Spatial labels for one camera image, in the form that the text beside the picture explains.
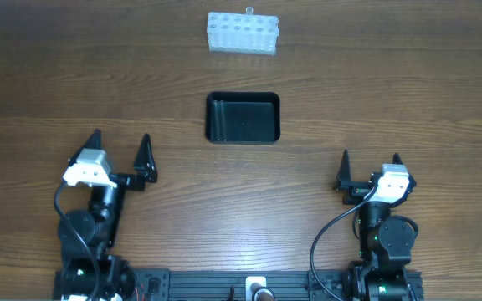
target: black plastic tray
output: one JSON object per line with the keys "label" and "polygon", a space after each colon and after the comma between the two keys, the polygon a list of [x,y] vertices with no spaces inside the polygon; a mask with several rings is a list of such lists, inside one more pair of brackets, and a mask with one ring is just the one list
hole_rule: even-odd
{"label": "black plastic tray", "polygon": [[206,137],[218,144],[273,144],[280,138],[280,98],[273,92],[212,92]]}

